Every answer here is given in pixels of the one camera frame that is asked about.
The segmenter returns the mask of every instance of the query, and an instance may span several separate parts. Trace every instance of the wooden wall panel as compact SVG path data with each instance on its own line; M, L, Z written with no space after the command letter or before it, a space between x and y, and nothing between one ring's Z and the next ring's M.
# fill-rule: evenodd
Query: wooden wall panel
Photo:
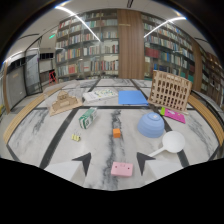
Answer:
M199 44L191 38L192 48L195 59L195 73L194 73L194 83L192 86L193 90L201 92L201 83L202 83L202 58L199 48Z
M4 104L6 113L10 113L8 98L7 98L7 91L6 91L6 75L7 75L7 68L8 68L8 61L6 61L5 67L4 67L4 73L3 73L3 98L4 98Z
M144 31L141 13L118 9L117 15L119 32L119 78L144 79Z

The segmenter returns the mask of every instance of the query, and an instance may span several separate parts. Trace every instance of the ceiling light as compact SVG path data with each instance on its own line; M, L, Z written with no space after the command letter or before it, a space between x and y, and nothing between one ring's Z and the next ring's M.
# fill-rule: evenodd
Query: ceiling light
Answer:
M159 27L167 24L167 23L172 23L173 21L176 21L176 20L186 20L185 17L176 17L176 18L173 18L173 19L169 19L167 20L166 22L160 24L159 26L157 26L156 28L154 28L153 30L151 30L149 33L147 33L143 38L147 37L150 33L154 32L155 30L157 30Z
M5 63L7 60L11 59L12 57L14 57L15 55L19 54L19 53L22 53L22 51L19 51L13 55L11 55L10 57L8 57L7 59L5 59L5 61L3 61L3 63Z
M96 34L86 25L86 23L79 17L79 16L77 16L74 12L72 12L71 10L69 10L69 9L66 9L65 7L61 7L61 6L56 6L55 7L56 9L60 9L60 10L63 10L63 11L65 11L65 12L67 12L67 13L69 13L70 14L70 16L75 16L79 21L81 21L82 22L82 24L94 35L94 37L96 37L96 39L97 40L99 40L100 41L100 39L96 36Z
M61 3L60 6L65 6L65 5L68 4L69 2L70 2L70 0L67 0L67 1Z
M128 4L127 4L128 8L131 8L132 2L133 2L133 0L128 0Z

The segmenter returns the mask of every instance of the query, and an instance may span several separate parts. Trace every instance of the wooden block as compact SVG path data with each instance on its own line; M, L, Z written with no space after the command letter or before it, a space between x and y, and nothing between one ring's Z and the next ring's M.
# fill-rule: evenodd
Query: wooden block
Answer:
M113 129L113 136L114 138L120 138L121 137L121 131L119 128Z
M186 108L191 87L192 82L185 78L154 70L148 102L178 113L188 114Z

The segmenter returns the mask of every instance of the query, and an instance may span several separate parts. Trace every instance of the ceiling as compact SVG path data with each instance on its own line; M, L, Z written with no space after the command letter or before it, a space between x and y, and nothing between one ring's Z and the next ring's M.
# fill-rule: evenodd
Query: ceiling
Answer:
M72 0L66 2L64 7L70 9L74 13L82 13L94 9L103 8L127 9L127 2L128 0ZM131 9L146 12L165 20L177 16L182 16L178 14L178 12L174 9L151 0L134 0ZM19 39L11 47L6 58L19 51L25 51L37 38L42 35L44 36L42 37L41 51L43 53L46 50L49 52L54 52L56 37L49 39L49 36L51 36L52 31L57 29L57 25L59 24L59 22L66 17L68 17L68 13L58 9L52 9L51 11L40 17L21 35L21 37L30 34L38 35ZM179 20L175 21L174 23L186 33L188 33L191 37L202 39L196 39L196 41L202 46L202 48L204 48L205 51L216 55L210 44L206 42L207 40L205 39L205 37L189 21Z

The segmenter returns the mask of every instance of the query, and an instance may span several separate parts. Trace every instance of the book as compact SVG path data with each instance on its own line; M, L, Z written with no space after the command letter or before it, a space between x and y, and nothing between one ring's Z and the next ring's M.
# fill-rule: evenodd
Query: book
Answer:
M83 93L83 97L85 98L87 103L110 99L117 96L118 94L110 89L102 89L93 92Z
M90 71L90 61L85 61L84 62L84 72L89 72Z

